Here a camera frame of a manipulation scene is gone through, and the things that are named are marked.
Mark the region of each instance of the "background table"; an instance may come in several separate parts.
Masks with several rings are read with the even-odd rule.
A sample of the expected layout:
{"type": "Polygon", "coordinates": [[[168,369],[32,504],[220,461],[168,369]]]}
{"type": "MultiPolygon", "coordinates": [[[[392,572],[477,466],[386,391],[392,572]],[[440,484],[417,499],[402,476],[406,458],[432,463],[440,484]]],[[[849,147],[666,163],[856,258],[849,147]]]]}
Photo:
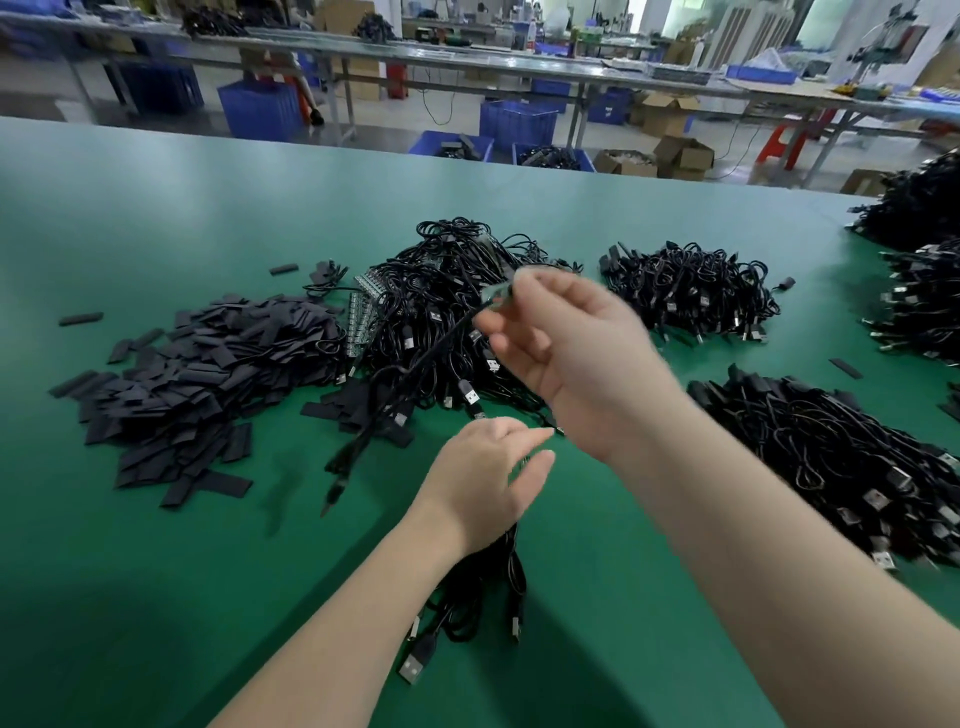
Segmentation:
{"type": "MultiPolygon", "coordinates": [[[[0,119],[4,724],[204,725],[396,522],[466,422],[418,411],[414,444],[374,443],[321,521],[324,463],[347,435],[298,414],[320,394],[304,388],[255,418],[253,458],[225,468],[254,479],[245,499],[199,493],[169,513],[160,488],[111,490],[116,449],[85,448],[75,403],[46,394],[102,367],[116,340],[228,291],[293,293],[321,259],[362,271],[417,242],[421,220],[464,215],[499,238],[526,232],[591,275],[617,240],[645,251],[697,240],[797,285],[778,295],[766,346],[672,343],[681,379],[720,379],[733,361],[796,375],[958,451],[960,426],[935,408],[950,371],[878,353],[857,323],[890,281],[877,247],[842,229],[855,202],[0,119]],[[300,273],[268,275],[292,261],[300,273]],[[57,327],[90,310],[106,318],[57,327]]],[[[604,468],[555,447],[519,531],[530,582],[521,644],[490,598],[475,642],[443,641],[412,689],[390,677],[373,725],[780,725],[662,536],[604,468]]],[[[960,619],[957,570],[908,567],[903,578],[960,619]]]]}

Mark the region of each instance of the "person's right hand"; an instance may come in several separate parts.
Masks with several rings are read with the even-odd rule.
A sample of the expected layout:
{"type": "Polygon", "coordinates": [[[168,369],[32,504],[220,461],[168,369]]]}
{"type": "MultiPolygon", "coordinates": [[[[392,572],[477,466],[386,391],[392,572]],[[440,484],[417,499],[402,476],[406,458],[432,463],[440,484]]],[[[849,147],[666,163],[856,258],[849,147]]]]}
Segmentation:
{"type": "Polygon", "coordinates": [[[633,310],[591,280],[521,268],[511,301],[474,323],[574,445],[608,465],[688,404],[633,310]]]}

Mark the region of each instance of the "person's left hand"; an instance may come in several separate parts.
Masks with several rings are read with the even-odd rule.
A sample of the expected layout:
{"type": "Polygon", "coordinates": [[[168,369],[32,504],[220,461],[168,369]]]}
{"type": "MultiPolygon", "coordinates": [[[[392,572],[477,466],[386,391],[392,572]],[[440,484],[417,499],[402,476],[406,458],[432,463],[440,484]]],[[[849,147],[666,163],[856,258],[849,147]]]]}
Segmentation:
{"type": "Polygon", "coordinates": [[[489,546],[540,494],[556,458],[552,450],[531,457],[513,482],[509,476],[553,432],[512,417],[474,420],[440,450],[407,518],[436,527],[458,559],[489,546]]]}

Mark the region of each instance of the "floor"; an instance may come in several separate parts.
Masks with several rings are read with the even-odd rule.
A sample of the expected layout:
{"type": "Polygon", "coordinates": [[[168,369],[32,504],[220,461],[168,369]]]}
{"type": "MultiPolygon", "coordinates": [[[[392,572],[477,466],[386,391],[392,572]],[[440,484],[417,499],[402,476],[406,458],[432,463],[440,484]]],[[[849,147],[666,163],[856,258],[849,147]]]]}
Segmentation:
{"type": "MultiPolygon", "coordinates": [[[[101,124],[128,126],[155,131],[229,136],[227,122],[220,106],[217,87],[236,81],[238,71],[197,66],[197,78],[204,96],[204,109],[185,117],[144,118],[129,114],[116,100],[103,66],[97,61],[78,63],[78,69],[87,93],[94,102],[101,124]]],[[[434,70],[433,80],[454,81],[454,71],[434,70]]],[[[24,60],[0,55],[0,114],[35,119],[62,120],[89,123],[80,104],[79,91],[63,61],[24,60]]],[[[348,143],[361,149],[405,153],[425,130],[477,133],[480,104],[483,97],[476,94],[411,90],[404,100],[356,101],[357,136],[348,143]]],[[[347,119],[346,104],[339,100],[340,118],[347,119]]],[[[571,113],[558,117],[554,141],[564,143],[571,113]]],[[[795,183],[813,163],[820,144],[807,142],[793,173],[785,173],[771,182],[777,160],[754,165],[756,155],[769,137],[770,128],[735,125],[730,121],[697,119],[691,135],[716,152],[714,169],[708,178],[714,182],[795,183]]],[[[332,143],[329,130],[304,129],[294,141],[304,144],[332,143]]],[[[584,135],[584,148],[591,156],[600,149],[636,149],[652,152],[658,139],[641,133],[632,126],[611,126],[589,123],[584,135]]],[[[852,169],[863,167],[879,170],[899,170],[915,167],[936,152],[913,139],[865,138],[845,134],[830,154],[811,189],[838,191],[852,169]]],[[[495,161],[508,162],[504,157],[495,161]]]]}

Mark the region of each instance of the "hand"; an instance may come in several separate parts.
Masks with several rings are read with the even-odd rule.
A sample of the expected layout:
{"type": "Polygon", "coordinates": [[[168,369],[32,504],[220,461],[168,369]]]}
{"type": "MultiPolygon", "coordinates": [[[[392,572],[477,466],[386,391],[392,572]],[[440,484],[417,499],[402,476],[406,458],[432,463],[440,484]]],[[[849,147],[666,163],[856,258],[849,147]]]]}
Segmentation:
{"type": "Polygon", "coordinates": [[[573,443],[612,464],[687,396],[633,310],[556,268],[521,268],[513,298],[474,323],[497,358],[546,400],[573,443]]]}
{"type": "Polygon", "coordinates": [[[541,450],[511,483],[520,460],[553,435],[512,417],[474,420],[440,450],[407,513],[437,528],[457,560],[489,546],[516,523],[540,494],[555,455],[541,450]]]}

